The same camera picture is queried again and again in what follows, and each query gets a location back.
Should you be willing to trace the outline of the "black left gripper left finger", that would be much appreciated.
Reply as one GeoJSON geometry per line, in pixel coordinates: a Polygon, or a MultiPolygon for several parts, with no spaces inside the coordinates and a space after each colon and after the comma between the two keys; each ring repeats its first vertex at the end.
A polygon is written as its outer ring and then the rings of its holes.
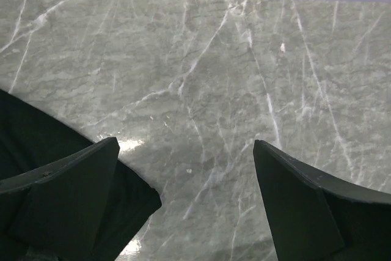
{"type": "Polygon", "coordinates": [[[17,260],[29,246],[84,260],[94,247],[118,154],[116,138],[106,138],[1,180],[1,260],[17,260]]]}

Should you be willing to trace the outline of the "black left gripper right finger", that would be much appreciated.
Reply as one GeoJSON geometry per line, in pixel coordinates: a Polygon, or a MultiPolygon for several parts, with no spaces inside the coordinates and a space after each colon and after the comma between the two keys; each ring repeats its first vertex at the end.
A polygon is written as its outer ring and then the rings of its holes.
{"type": "Polygon", "coordinates": [[[279,260],[390,260],[390,195],[303,163],[266,141],[253,149],[279,260]]]}

